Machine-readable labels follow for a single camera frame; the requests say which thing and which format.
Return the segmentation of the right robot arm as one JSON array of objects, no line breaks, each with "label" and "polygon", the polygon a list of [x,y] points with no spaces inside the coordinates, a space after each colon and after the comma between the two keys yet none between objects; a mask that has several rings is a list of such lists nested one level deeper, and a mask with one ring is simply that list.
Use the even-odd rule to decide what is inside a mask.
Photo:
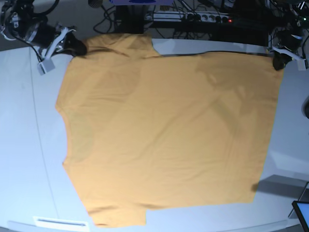
[{"label": "right robot arm", "polygon": [[84,56],[85,44],[74,36],[76,28],[48,24],[50,14],[59,4],[56,0],[46,11],[34,12],[32,0],[6,0],[0,10],[0,33],[9,41],[18,40],[33,49],[38,62],[57,54]]}]

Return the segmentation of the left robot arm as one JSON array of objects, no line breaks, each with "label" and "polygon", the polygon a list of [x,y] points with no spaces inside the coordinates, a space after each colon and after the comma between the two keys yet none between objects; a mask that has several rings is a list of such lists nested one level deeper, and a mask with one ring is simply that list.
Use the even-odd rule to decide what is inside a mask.
[{"label": "left robot arm", "polygon": [[273,67],[279,71],[296,61],[298,69],[309,68],[309,2],[307,0],[269,0],[272,11],[267,51],[273,54]]}]

